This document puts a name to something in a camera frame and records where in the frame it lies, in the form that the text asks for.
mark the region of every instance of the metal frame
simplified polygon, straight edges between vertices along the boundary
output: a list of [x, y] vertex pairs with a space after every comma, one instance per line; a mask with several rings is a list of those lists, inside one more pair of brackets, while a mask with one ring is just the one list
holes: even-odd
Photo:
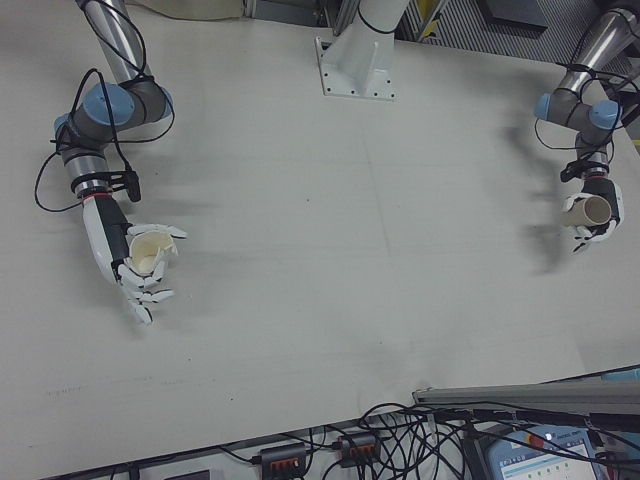
[[446, 405], [452, 409], [487, 409], [502, 412], [518, 410], [496, 405], [495, 402], [498, 402], [528, 409], [583, 415], [640, 416], [640, 382], [637, 381], [606, 382], [596, 379], [541, 385], [418, 390], [414, 392], [413, 397], [421, 406]]

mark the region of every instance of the silver robot arm segment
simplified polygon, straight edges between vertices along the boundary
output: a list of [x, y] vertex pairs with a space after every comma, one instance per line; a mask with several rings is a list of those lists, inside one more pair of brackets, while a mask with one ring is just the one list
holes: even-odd
[[589, 39], [553, 93], [542, 95], [535, 108], [540, 120], [576, 130], [577, 159], [562, 171], [560, 179], [583, 180], [580, 193], [572, 195], [563, 206], [570, 210], [576, 202], [599, 195], [611, 206], [611, 219], [604, 225], [577, 226], [577, 249], [589, 243], [608, 239], [624, 221], [624, 206], [620, 188], [609, 175], [607, 146], [619, 126], [622, 107], [612, 100], [595, 105], [582, 102], [582, 95], [597, 77], [597, 71], [610, 62], [640, 33], [640, 1], [617, 2], [602, 14], [593, 25]]
[[128, 162], [124, 171], [110, 171], [104, 150], [117, 132], [171, 114], [172, 99], [151, 75], [142, 37], [128, 21], [123, 2], [76, 3], [96, 32], [118, 84], [104, 82], [98, 73], [101, 82], [77, 108], [54, 122], [55, 139], [71, 190], [82, 201], [89, 243], [102, 275], [121, 288], [136, 320], [148, 324], [152, 316], [146, 304], [173, 295], [171, 290], [150, 289], [165, 275], [169, 257], [177, 254], [173, 239], [186, 233], [166, 225], [127, 221], [112, 193], [126, 189], [131, 201], [139, 201], [138, 177]]

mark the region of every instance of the black wire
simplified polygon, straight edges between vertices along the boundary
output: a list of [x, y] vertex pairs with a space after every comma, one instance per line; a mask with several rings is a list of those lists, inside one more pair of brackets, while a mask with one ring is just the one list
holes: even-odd
[[47, 165], [49, 165], [49, 162], [51, 162], [51, 160], [56, 155], [59, 155], [59, 154], [60, 152], [56, 150], [51, 155], [49, 155], [47, 159], [42, 163], [42, 166], [38, 171], [38, 175], [36, 176], [36, 183], [33, 187], [33, 198], [36, 201], [36, 205], [40, 207], [42, 210], [44, 210], [45, 212], [51, 212], [51, 213], [66, 212], [67, 210], [71, 210], [72, 208], [76, 208], [82, 205], [82, 202], [77, 202], [64, 208], [50, 208], [50, 207], [46, 207], [45, 205], [42, 204], [42, 202], [40, 202], [40, 198], [38, 197], [38, 188], [40, 188], [40, 180], [42, 179], [42, 174], [44, 173], [44, 169], [47, 168]]
[[[436, 439], [438, 438], [438, 425], [436, 424]], [[436, 468], [433, 471], [433, 480], [438, 477], [438, 469], [440, 468], [440, 455], [436, 459]]]
[[322, 474], [322, 480], [327, 480], [327, 475], [329, 475], [329, 472], [339, 464], [340, 464], [340, 460], [336, 460], [331, 465], [329, 465], [327, 469], [324, 471], [324, 473]]
[[306, 443], [307, 445], [311, 445], [311, 448], [312, 448], [312, 450], [314, 452], [322, 450], [323, 448], [331, 450], [331, 445], [328, 445], [328, 444], [324, 443], [326, 438], [327, 438], [326, 429], [324, 430], [324, 438], [320, 443], [318, 443], [316, 441], [313, 441], [313, 440], [311, 440], [311, 441], [310, 440], [306, 440], [306, 439], [304, 439], [302, 437], [297, 437], [295, 435], [291, 435], [290, 433], [279, 433], [278, 435], [280, 435], [281, 437], [287, 437], [287, 438], [291, 438], [293, 440], [297, 440], [298, 442]]
[[225, 447], [216, 447], [216, 448], [218, 450], [222, 450], [224, 453], [226, 453], [227, 455], [232, 456], [236, 460], [240, 460], [241, 462], [249, 463], [249, 464], [253, 465], [253, 462], [249, 458], [242, 457], [242, 456], [238, 455], [237, 453], [234, 453], [234, 452], [232, 452], [231, 450], [229, 450], [229, 449], [227, 449]]

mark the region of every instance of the control panel screen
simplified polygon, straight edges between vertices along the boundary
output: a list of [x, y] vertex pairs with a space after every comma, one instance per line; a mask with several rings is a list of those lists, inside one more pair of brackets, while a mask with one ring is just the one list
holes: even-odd
[[[588, 456], [582, 440], [559, 444], [577, 454]], [[589, 462], [570, 460], [548, 453], [531, 452], [500, 462], [504, 480], [597, 480]]]

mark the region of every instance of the metal base plate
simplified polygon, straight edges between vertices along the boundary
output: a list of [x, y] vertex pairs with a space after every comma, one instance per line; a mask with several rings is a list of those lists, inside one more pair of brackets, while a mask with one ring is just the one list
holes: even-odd
[[335, 65], [322, 63], [323, 54], [331, 46], [332, 42], [316, 37], [315, 43], [318, 66], [320, 67], [320, 79], [322, 80], [322, 89], [325, 95], [395, 101], [396, 92], [391, 82], [389, 71], [380, 70], [374, 72], [367, 91], [361, 92], [358, 90], [353, 78], [342, 73]]

